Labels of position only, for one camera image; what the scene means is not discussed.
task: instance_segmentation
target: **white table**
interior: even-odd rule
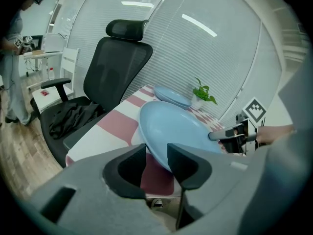
[[[39,83],[36,84],[32,84],[30,86],[27,87],[27,89],[30,91],[32,88],[35,88],[37,86],[40,86],[42,84],[42,82],[47,81],[48,80],[48,58],[49,57],[54,57],[54,56],[59,56],[59,55],[63,55],[63,52],[45,52],[43,54],[38,54],[38,55],[29,55],[27,53],[25,53],[23,55],[24,60],[28,60],[28,59],[35,59],[35,67],[38,67],[38,60],[41,59],[41,70],[42,70],[42,81],[40,81]]]
[[[146,85],[106,114],[93,126],[68,152],[66,164],[70,165],[80,159],[109,152],[119,148],[144,143],[138,129],[140,107],[149,101],[159,100],[151,85]],[[187,111],[203,122],[208,131],[223,129],[223,126],[201,110],[192,108]],[[222,143],[221,152],[226,152]],[[146,149],[146,167],[142,174],[141,186],[147,197],[180,197],[181,188],[173,175],[164,169]]]

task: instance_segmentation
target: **light blue plate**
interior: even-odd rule
[[[208,129],[182,108],[163,101],[145,103],[139,112],[139,129],[154,158],[168,171],[167,144],[179,143],[205,151],[221,153]]]
[[[187,109],[191,106],[191,101],[183,95],[160,85],[154,86],[155,95],[162,101],[173,103]]]

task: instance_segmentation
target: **ceiling light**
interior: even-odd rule
[[[187,15],[183,14],[181,16],[182,18],[186,19],[187,21],[195,24],[196,26],[200,27],[201,29],[204,29],[207,33],[209,33],[212,37],[216,37],[217,34],[211,30],[210,28],[206,27],[204,24],[200,23],[199,21],[191,18],[191,17],[188,17]]]
[[[122,2],[123,5],[134,5],[134,6],[141,6],[141,7],[149,7],[152,8],[152,3],[147,2]]]

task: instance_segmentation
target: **black office chair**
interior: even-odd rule
[[[106,33],[110,37],[104,37],[99,41],[84,80],[84,92],[87,97],[81,96],[69,101],[63,88],[64,84],[70,83],[68,78],[42,83],[42,89],[55,86],[62,99],[62,103],[46,109],[41,114],[41,128],[45,141],[62,167],[66,167],[67,154],[63,140],[74,131],[60,139],[53,139],[49,134],[53,116],[67,101],[78,105],[95,102],[103,108],[103,115],[120,103],[127,87],[153,53],[150,45],[138,42],[143,38],[143,27],[146,22],[114,20],[108,24]]]

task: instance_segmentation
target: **green plant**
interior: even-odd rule
[[[207,102],[211,102],[212,101],[213,103],[217,104],[214,96],[210,96],[209,95],[209,89],[210,88],[207,85],[202,86],[200,79],[198,79],[198,78],[196,78],[196,79],[199,82],[199,89],[194,88],[192,90],[194,95],[196,95],[197,97],[201,98],[204,101],[207,101]]]

